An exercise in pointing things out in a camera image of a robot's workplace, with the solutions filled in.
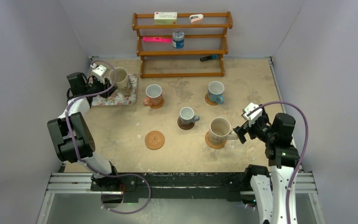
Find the pink marker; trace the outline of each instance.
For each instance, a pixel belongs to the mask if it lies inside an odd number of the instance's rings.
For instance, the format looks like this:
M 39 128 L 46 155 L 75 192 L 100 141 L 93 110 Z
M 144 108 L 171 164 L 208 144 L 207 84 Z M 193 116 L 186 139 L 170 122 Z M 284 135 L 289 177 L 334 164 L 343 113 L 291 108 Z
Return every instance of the pink marker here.
M 161 37 L 146 37 L 142 38 L 143 41 L 146 42 L 161 42 L 161 43 L 171 43 L 171 39 L 169 38 L 161 38 Z

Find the table surface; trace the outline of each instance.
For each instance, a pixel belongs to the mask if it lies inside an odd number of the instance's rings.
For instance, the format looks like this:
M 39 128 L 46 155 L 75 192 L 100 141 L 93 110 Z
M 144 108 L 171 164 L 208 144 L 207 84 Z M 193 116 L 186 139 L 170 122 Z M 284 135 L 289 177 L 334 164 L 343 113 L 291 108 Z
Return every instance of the table surface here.
M 101 209 L 99 194 L 56 194 L 48 224 L 259 224 L 258 210 L 245 208 L 242 202 L 224 199 L 159 199 L 152 198 L 140 212 L 120 215 Z M 119 211 L 134 211 L 139 203 L 122 203 Z M 297 218 L 301 224 L 316 224 L 308 194 L 296 194 Z
M 109 59 L 116 67 L 139 74 L 138 59 Z M 217 61 L 160 59 L 148 61 L 146 72 L 216 72 Z M 181 77 L 139 79 L 137 101 L 133 105 L 94 106 L 85 121 L 95 140 L 96 151 L 110 160 L 118 172 L 241 172 L 249 164 L 268 165 L 264 143 L 250 140 L 228 140 L 222 149 L 212 149 L 205 143 L 210 122 L 226 118 L 232 128 L 245 120 L 242 109 L 255 104 L 279 100 L 267 59 L 224 59 L 224 77 Z M 225 103 L 210 106 L 205 102 L 208 84 L 220 81 L 225 86 Z M 143 106 L 148 85 L 158 84 L 163 89 L 164 105 L 159 109 Z M 191 130 L 177 125 L 179 111 L 191 107 L 200 116 Z M 266 108 L 270 119 L 282 112 L 280 105 Z M 161 149 L 150 150 L 145 136 L 150 131 L 165 136 Z M 67 164 L 65 172 L 87 172 L 78 164 Z

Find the ceramic cup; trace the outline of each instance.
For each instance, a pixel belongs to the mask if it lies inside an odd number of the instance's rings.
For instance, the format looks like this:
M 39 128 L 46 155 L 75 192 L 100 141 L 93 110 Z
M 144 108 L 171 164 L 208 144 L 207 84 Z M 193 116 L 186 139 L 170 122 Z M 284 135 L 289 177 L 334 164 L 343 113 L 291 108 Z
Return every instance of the ceramic cup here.
M 208 85 L 208 98 L 211 102 L 223 104 L 224 103 L 224 98 L 222 97 L 223 92 L 224 92 L 224 85 L 221 82 L 213 81 Z
M 128 76 L 128 72 L 125 68 L 117 67 L 116 68 L 117 73 L 117 80 L 116 80 L 116 86 L 118 90 L 124 91 L 126 93 L 130 93 L 132 90 L 132 84 L 130 77 Z M 115 72 L 112 71 L 109 75 L 109 80 L 113 82 L 115 80 Z
M 163 89 L 157 84 L 149 85 L 146 88 L 147 98 L 143 101 L 145 106 L 157 106 L 163 100 Z
M 209 125 L 209 141 L 214 145 L 221 144 L 224 140 L 236 140 L 238 136 L 231 130 L 231 124 L 224 118 L 215 118 Z
M 190 107 L 183 107 L 180 112 L 180 123 L 182 125 L 189 125 L 200 120 L 199 116 L 194 115 L 194 110 Z

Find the white box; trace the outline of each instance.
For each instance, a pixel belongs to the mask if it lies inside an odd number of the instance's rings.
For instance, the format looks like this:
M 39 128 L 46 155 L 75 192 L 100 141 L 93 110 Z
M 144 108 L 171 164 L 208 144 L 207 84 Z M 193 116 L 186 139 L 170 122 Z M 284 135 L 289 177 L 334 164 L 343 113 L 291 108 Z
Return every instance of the white box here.
M 178 13 L 155 12 L 154 25 L 175 25 Z

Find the blue mug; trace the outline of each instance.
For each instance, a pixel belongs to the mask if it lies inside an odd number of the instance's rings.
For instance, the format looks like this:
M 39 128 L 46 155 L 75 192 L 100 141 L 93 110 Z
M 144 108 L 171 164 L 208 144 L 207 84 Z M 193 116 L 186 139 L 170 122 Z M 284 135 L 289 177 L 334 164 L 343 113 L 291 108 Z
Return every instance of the blue mug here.
M 182 125 L 189 125 L 200 120 L 199 116 L 194 116 L 194 111 L 190 107 L 183 107 L 180 112 L 180 123 Z
M 208 86 L 208 98 L 211 102 L 223 104 L 224 103 L 224 98 L 222 97 L 223 92 L 224 92 L 224 85 L 221 82 L 213 81 Z

